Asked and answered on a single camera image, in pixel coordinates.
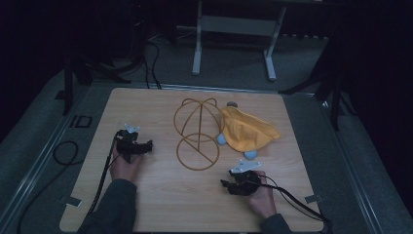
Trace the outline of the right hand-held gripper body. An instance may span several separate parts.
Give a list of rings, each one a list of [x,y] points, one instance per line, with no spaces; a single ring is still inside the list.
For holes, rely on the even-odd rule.
[[[234,179],[227,183],[227,190],[231,195],[249,196],[258,190],[261,180],[254,171],[261,166],[257,161],[243,161],[233,167],[229,174]]]

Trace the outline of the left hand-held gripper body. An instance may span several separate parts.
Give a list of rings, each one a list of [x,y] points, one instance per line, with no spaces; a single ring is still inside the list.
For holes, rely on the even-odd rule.
[[[125,124],[116,134],[117,151],[128,163],[131,163],[132,155],[140,155],[145,151],[145,145],[137,142],[139,130],[139,127]]]

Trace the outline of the gold wire hat stand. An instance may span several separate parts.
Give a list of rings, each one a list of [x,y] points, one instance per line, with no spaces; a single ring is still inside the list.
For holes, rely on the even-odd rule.
[[[176,158],[186,169],[205,171],[220,157],[221,111],[215,98],[186,98],[175,110],[173,126],[179,135]]]

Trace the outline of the yellow cloth hat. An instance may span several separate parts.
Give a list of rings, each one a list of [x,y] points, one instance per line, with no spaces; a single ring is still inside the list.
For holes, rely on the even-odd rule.
[[[221,116],[220,137],[237,151],[256,151],[281,137],[272,124],[244,113],[236,107],[222,108]]]

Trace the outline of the person's right hand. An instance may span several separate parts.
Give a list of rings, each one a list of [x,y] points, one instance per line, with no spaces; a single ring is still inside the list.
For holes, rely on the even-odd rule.
[[[254,212],[262,218],[268,218],[277,213],[273,189],[266,187],[266,174],[261,171],[256,171],[260,178],[261,185],[251,195],[247,197],[247,202]]]

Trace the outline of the person's left hand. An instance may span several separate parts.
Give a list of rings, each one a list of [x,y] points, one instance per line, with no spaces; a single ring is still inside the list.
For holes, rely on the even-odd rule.
[[[111,178],[113,180],[123,179],[129,182],[135,182],[143,159],[143,156],[135,156],[134,160],[128,163],[121,154],[113,153],[110,166]]]

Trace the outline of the light blue plush toy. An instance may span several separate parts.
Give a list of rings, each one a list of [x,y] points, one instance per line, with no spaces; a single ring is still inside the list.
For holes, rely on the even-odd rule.
[[[220,145],[228,144],[236,151],[242,152],[246,159],[257,156],[258,129],[254,126],[256,119],[238,109],[234,101],[229,101],[221,110],[221,134],[217,137]]]

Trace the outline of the black tripod stand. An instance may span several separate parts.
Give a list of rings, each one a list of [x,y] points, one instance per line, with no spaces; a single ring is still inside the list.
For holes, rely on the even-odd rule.
[[[292,95],[319,83],[314,97],[317,101],[326,101],[329,96],[332,96],[329,121],[333,129],[338,131],[341,93],[349,67],[350,61],[346,52],[346,43],[340,36],[333,35],[328,39],[310,77],[292,88],[280,91],[280,94]]]
[[[89,86],[93,73],[126,84],[121,77],[145,62],[148,0],[69,0],[64,18],[63,113],[73,106],[73,82]]]

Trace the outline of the white metal table frame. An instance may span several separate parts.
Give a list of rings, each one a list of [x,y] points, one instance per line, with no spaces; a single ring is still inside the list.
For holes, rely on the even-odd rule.
[[[263,51],[263,59],[270,81],[277,79],[273,62],[273,53],[278,41],[283,19],[287,8],[281,7],[276,20],[269,19],[243,19],[224,16],[205,15],[203,13],[203,0],[197,3],[196,46],[193,57],[192,74],[201,73],[204,32],[232,34],[236,36],[260,36],[270,39],[269,46]]]

